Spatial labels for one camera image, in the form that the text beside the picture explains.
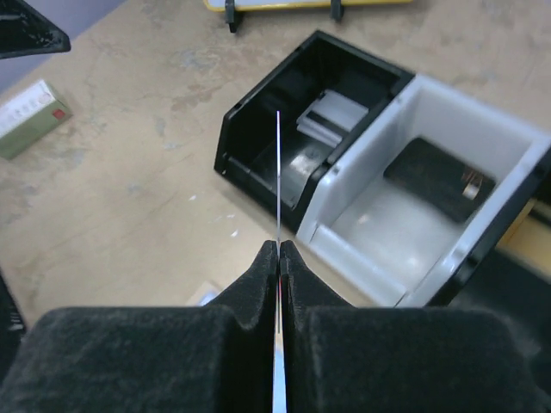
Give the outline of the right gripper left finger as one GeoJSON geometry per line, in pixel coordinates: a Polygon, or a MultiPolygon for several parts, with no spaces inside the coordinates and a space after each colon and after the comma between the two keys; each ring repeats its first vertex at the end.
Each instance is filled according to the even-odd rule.
{"type": "Polygon", "coordinates": [[[269,412],[276,245],[209,303],[65,307],[24,338],[4,412],[269,412]]]}

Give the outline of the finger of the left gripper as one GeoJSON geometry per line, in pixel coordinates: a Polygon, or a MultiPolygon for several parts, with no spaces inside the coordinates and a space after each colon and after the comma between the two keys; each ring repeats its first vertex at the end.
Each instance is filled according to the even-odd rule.
{"type": "Polygon", "coordinates": [[[67,33],[21,0],[1,0],[1,59],[69,52],[67,33]]]}

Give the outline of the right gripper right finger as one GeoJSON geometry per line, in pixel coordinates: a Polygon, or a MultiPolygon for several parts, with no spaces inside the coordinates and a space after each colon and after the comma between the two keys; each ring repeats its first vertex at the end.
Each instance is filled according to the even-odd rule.
{"type": "Polygon", "coordinates": [[[543,412],[506,325],[487,311],[356,307],[281,245],[290,412],[543,412]]]}

